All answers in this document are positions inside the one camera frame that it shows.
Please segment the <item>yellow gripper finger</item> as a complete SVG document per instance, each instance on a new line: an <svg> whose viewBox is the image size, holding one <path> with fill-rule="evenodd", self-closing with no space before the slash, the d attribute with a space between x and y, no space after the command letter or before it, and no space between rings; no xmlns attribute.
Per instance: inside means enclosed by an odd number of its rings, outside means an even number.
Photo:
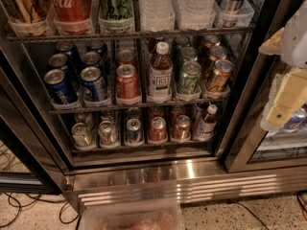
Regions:
<svg viewBox="0 0 307 230"><path fill-rule="evenodd" d="M259 47L258 51L261 54L272 56L280 54L280 42L283 35L284 29L281 28L274 33L268 40L263 42Z"/></svg>
<svg viewBox="0 0 307 230"><path fill-rule="evenodd" d="M262 113L260 127L266 131L282 128L306 102L306 69L294 68L287 74L276 74L269 100Z"/></svg>

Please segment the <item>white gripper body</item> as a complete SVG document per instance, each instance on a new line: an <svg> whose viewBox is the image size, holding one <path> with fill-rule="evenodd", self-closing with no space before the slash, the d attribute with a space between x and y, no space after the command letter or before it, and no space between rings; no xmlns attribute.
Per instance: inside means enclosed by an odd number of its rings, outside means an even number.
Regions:
<svg viewBox="0 0 307 230"><path fill-rule="evenodd" d="M280 56L283 62L292 67L307 68L307 0L284 27Z"/></svg>

